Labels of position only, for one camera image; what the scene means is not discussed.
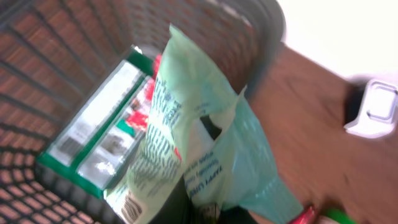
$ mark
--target metal grid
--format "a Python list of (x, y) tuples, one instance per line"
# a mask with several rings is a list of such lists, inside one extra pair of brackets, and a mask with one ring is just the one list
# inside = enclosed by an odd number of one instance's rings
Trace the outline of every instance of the metal grid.
[(41, 186), (35, 156), (131, 44), (161, 52), (170, 23), (216, 62), (237, 92), (247, 83), (254, 89), (284, 29), (275, 0), (0, 2), (0, 224), (99, 220), (66, 202), (73, 203), (68, 194)]

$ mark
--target light green bag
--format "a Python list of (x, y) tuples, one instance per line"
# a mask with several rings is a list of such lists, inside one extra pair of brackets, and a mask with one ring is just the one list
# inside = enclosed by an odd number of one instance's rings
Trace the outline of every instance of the light green bag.
[(156, 80), (147, 136), (105, 198), (127, 223), (148, 223), (181, 176), (200, 217), (241, 206), (286, 223), (302, 206), (277, 175), (247, 101), (214, 62), (174, 27)]

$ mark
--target white wall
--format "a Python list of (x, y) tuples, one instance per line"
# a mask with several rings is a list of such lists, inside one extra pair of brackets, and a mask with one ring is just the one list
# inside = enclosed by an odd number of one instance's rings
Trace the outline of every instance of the white wall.
[(352, 80), (398, 81), (398, 0), (278, 0), (285, 43)]

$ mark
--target wooden table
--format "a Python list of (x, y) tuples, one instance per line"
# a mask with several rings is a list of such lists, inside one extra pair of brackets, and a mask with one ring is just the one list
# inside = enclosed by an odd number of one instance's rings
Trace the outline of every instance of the wooden table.
[(358, 223), (398, 223), (398, 136), (345, 133), (351, 85), (287, 47), (261, 82), (251, 106), (297, 198), (339, 201)]

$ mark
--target white plastic object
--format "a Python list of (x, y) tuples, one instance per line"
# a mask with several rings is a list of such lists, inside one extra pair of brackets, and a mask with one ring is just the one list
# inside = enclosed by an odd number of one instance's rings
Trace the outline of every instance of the white plastic object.
[(377, 79), (369, 81), (358, 117), (344, 126), (346, 132), (368, 139), (392, 133), (397, 122), (397, 99), (397, 85)]

